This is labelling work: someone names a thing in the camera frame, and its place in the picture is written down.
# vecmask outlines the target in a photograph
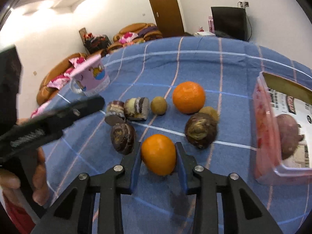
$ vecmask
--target blue tablecloth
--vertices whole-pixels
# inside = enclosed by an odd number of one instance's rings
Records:
[[[302,64],[252,43],[218,38],[168,38],[129,46],[103,58],[111,83],[101,92],[106,104],[132,97],[167,96],[164,116],[133,123],[140,139],[160,133],[182,142],[186,152],[212,172],[238,173],[269,209],[285,234],[293,234],[312,208],[309,185],[264,186],[253,176],[255,128],[252,92],[260,71],[269,71],[312,89],[312,72]],[[183,131],[188,115],[172,103],[173,88],[184,81],[202,85],[206,104],[220,111],[217,141],[208,150],[190,145]],[[81,98],[65,86],[48,109]],[[44,146],[47,175],[55,198],[82,172],[95,175],[118,164],[110,142],[111,127],[98,112],[65,130],[62,139]],[[122,196],[124,232],[191,233],[194,196],[182,193],[177,174],[160,177],[142,164],[138,186],[131,196]],[[221,200],[219,231],[223,233]],[[94,233],[97,226],[96,202]]]

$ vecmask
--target plastic container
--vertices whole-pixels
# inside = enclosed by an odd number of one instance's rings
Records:
[[[289,168],[282,163],[280,135],[268,88],[312,104],[310,89],[271,73],[260,73],[253,93],[258,141],[255,178],[268,185],[305,184],[312,176],[312,168]]]

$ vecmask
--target red sleeve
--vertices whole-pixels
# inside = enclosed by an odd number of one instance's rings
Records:
[[[11,218],[18,231],[21,234],[30,234],[32,229],[35,227],[35,224],[33,223],[30,216],[23,208],[15,206],[5,196],[3,197],[7,214]]]

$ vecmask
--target purple sweet potato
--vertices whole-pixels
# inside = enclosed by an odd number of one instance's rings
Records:
[[[299,128],[296,120],[289,114],[281,114],[276,117],[278,129],[280,131],[280,147],[282,159],[291,157],[303,140],[303,135],[299,135]]]

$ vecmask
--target cup handle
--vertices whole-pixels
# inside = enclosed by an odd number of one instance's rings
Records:
[[[74,83],[75,83],[75,80],[73,78],[71,78],[71,91],[73,93],[76,93],[76,94],[83,94],[82,92],[82,89],[77,89],[75,86],[74,86]]]

